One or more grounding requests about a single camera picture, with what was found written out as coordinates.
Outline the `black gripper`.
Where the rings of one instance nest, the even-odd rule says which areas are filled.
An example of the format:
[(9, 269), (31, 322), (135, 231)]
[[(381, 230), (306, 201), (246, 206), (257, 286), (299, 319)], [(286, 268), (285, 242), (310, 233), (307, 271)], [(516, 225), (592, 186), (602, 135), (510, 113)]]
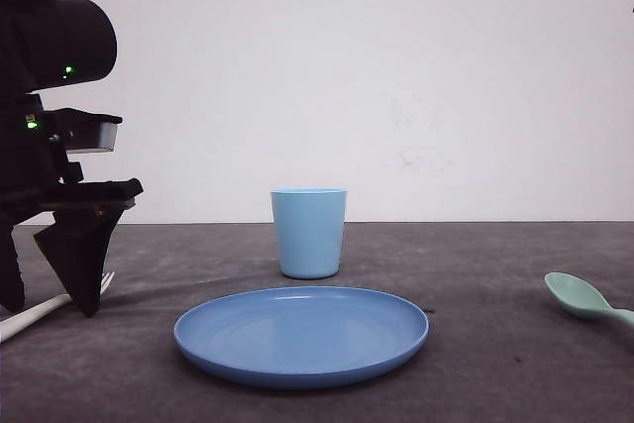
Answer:
[[(37, 94), (1, 100), (1, 217), (19, 224), (45, 211), (54, 223), (34, 238), (72, 302), (92, 317), (111, 235), (123, 211), (143, 192), (136, 178), (86, 182), (81, 164), (50, 140)], [(1, 223), (1, 305), (12, 313), (25, 304), (24, 282), (12, 237)]]

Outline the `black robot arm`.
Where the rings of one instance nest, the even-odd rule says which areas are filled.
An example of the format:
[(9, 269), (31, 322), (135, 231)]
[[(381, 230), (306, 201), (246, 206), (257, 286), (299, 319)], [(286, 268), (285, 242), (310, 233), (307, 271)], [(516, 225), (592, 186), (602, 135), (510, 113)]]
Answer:
[(86, 316), (100, 306), (110, 237), (143, 187), (137, 179), (88, 182), (72, 153), (109, 152), (121, 118), (48, 110), (40, 93), (100, 80), (117, 41), (90, 0), (1, 0), (1, 303), (25, 305), (12, 233), (41, 213), (53, 223), (35, 237), (67, 294)]

